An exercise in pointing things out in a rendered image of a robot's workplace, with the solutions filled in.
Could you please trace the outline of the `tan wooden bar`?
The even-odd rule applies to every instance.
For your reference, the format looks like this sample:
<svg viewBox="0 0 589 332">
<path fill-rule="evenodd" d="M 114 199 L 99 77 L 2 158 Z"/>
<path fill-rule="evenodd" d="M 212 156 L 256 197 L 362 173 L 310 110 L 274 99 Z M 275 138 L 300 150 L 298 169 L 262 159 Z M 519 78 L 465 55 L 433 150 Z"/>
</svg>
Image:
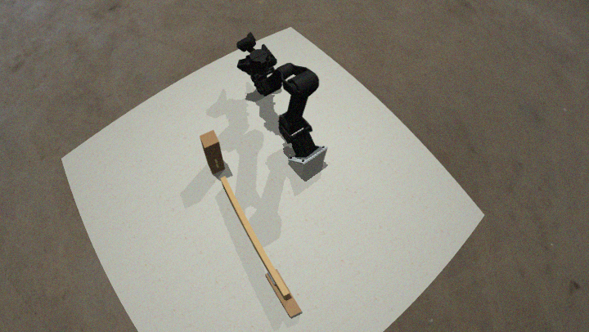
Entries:
<svg viewBox="0 0 589 332">
<path fill-rule="evenodd" d="M 263 261 L 263 264 L 267 268 L 270 277 L 274 281 L 276 287 L 280 291 L 283 298 L 289 298 L 290 292 L 288 291 L 288 289 L 285 287 L 285 285 L 281 281 L 281 278 L 279 277 L 275 267 L 272 265 L 269 257 L 267 256 L 266 252 L 263 249 L 263 246 L 260 244 L 258 237 L 254 234 L 254 231 L 253 231 L 251 225 L 249 224 L 241 206 L 239 205 L 239 203 L 238 203 L 238 201 L 237 201 L 237 199 L 236 199 L 236 197 L 235 197 L 235 195 L 234 195 L 234 193 L 233 193 L 233 191 L 227 181 L 227 178 L 220 177 L 220 179 L 221 179 L 221 182 L 223 184 L 223 189 L 225 190 L 228 199 L 231 201 L 232 206 L 235 209 L 238 218 L 241 220 L 241 223 L 242 223 L 243 227 L 245 228 L 245 231 L 246 231 L 248 237 L 250 238 L 250 241 L 252 242 L 254 248 L 256 249 L 259 257 Z"/>
</svg>

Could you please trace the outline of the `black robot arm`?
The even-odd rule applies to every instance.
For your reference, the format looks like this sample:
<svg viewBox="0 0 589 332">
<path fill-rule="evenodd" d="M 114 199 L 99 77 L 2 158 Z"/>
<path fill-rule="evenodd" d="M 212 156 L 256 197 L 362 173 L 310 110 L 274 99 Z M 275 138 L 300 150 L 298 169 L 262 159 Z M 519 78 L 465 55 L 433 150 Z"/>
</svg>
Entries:
<svg viewBox="0 0 589 332">
<path fill-rule="evenodd" d="M 283 84 L 284 90 L 291 96 L 287 111 L 279 116 L 279 132 L 287 144 L 292 143 L 295 157 L 308 157 L 319 146 L 315 146 L 310 135 L 312 126 L 304 119 L 303 112 L 308 97 L 320 85 L 318 77 L 306 67 L 287 63 L 275 70 L 274 66 L 268 68 L 267 62 L 267 53 L 257 49 L 247 55 L 245 59 L 239 59 L 237 68 L 251 75 L 250 79 L 261 95 L 267 96 L 276 92 L 281 89 Z M 267 77 L 269 74 L 271 75 Z M 295 77 L 286 82 L 286 79 L 293 74 Z M 300 130 L 301 128 L 303 129 Z M 293 133 L 294 135 L 292 135 Z"/>
</svg>

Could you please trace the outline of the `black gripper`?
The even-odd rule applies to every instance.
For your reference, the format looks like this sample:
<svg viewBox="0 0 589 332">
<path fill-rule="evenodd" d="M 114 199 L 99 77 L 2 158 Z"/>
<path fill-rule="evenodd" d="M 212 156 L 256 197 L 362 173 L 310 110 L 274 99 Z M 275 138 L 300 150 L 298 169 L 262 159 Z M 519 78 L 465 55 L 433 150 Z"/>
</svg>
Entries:
<svg viewBox="0 0 589 332">
<path fill-rule="evenodd" d="M 236 47 L 238 47 L 242 52 L 248 51 L 249 53 L 251 53 L 252 51 L 256 50 L 254 48 L 254 45 L 256 45 L 255 41 L 256 40 L 255 40 L 254 35 L 252 35 L 252 33 L 250 32 L 247 34 L 247 37 L 245 37 L 244 39 L 242 39 L 236 43 Z M 277 58 L 267 49 L 265 44 L 262 45 L 262 50 L 264 50 L 267 53 L 267 59 L 268 59 L 267 66 L 268 66 L 268 68 L 276 65 Z"/>
</svg>

